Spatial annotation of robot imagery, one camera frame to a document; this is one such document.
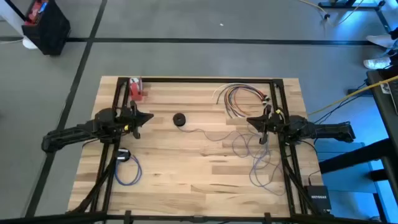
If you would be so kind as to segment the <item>black office desk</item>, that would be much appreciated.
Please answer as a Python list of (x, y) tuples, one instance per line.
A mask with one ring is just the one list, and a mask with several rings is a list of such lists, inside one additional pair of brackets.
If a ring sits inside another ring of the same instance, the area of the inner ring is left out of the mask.
[(329, 21), (330, 14), (327, 13), (325, 9), (347, 9), (350, 11), (350, 13), (339, 22), (334, 24), (331, 23), (333, 27), (342, 25), (342, 23), (347, 21), (356, 11), (374, 11), (377, 14), (385, 31), (390, 32), (392, 29), (388, 24), (386, 17), (382, 13), (382, 8), (385, 6), (386, 1), (387, 0), (329, 0), (325, 2), (319, 2), (316, 7), (325, 14), (324, 20), (326, 21)]

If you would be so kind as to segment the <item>red tape dispenser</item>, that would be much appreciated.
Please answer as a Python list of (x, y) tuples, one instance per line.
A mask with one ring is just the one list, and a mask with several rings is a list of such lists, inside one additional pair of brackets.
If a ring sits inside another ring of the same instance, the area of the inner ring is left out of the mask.
[(129, 91), (131, 100), (142, 101), (144, 98), (144, 85), (141, 77), (129, 79)]

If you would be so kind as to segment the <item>black keyboard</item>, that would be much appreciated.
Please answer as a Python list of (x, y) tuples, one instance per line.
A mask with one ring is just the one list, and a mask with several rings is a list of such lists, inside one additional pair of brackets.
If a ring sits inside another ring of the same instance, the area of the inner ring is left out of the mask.
[(389, 82), (389, 89), (396, 114), (398, 115), (398, 80)]

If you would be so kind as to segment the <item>person's white shoe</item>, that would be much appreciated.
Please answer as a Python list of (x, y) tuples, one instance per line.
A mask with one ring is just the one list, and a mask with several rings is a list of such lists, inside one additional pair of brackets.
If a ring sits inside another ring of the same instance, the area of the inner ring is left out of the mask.
[(364, 66), (370, 70), (384, 69), (391, 65), (389, 57), (368, 59), (363, 61)]
[(389, 34), (368, 35), (366, 40), (386, 49), (392, 48), (396, 42)]

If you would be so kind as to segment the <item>person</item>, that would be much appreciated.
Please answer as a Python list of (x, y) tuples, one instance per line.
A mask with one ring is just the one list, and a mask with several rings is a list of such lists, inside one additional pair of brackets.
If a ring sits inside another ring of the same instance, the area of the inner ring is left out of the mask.
[(394, 30), (390, 31), (390, 36), (392, 39), (392, 46), (389, 47), (390, 51), (388, 51), (388, 56), (392, 57), (398, 54), (398, 27)]

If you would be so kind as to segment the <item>black Netgear network switch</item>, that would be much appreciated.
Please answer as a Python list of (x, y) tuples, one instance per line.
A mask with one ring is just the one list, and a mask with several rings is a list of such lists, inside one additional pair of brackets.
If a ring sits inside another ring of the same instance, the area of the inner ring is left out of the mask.
[(324, 185), (308, 185), (305, 186), (309, 197), (311, 198), (313, 204), (323, 212), (331, 211), (330, 197), (328, 189)]

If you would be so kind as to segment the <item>white stand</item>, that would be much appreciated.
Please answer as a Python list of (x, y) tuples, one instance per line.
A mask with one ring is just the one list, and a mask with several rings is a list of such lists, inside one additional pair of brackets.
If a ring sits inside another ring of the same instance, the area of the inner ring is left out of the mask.
[(38, 49), (38, 47), (24, 35), (22, 25), (25, 23), (25, 15), (21, 13), (11, 0), (0, 0), (0, 17), (22, 36), (22, 44), (25, 48), (31, 50)]

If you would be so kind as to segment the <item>black plastic crate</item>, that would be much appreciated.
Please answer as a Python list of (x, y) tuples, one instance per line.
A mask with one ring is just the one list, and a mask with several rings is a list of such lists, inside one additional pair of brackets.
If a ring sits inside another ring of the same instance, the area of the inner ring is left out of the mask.
[(39, 23), (34, 26), (24, 24), (22, 31), (44, 55), (58, 56), (62, 53), (71, 27), (55, 0), (49, 0)]

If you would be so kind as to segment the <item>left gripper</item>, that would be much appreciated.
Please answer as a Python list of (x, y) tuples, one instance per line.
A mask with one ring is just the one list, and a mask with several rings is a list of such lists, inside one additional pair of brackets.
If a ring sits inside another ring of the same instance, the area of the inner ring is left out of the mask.
[[(146, 122), (151, 120), (154, 115), (152, 113), (139, 113), (140, 117), (139, 127), (142, 127)], [(141, 134), (138, 132), (137, 125), (137, 105), (135, 101), (130, 101), (130, 106), (124, 105), (121, 108), (120, 121), (123, 124), (123, 133), (132, 134), (136, 139), (141, 138)]]

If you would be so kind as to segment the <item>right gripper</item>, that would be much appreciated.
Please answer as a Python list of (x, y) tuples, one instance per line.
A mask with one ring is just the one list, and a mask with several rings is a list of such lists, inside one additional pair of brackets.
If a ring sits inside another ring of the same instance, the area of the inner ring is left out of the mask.
[(286, 118), (283, 110), (277, 108), (272, 110), (271, 105), (264, 108), (263, 114), (257, 117), (246, 118), (246, 121), (254, 127), (257, 131), (262, 132), (262, 137), (259, 140), (260, 144), (265, 144), (269, 140), (268, 132), (278, 134), (283, 130), (283, 125), (286, 124)]

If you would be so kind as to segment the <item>red box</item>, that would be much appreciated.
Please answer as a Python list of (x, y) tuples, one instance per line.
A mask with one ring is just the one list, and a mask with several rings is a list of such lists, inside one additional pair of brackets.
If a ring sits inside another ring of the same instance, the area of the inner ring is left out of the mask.
[(33, 0), (32, 4), (28, 8), (24, 24), (26, 26), (37, 25), (48, 3), (49, 0)]

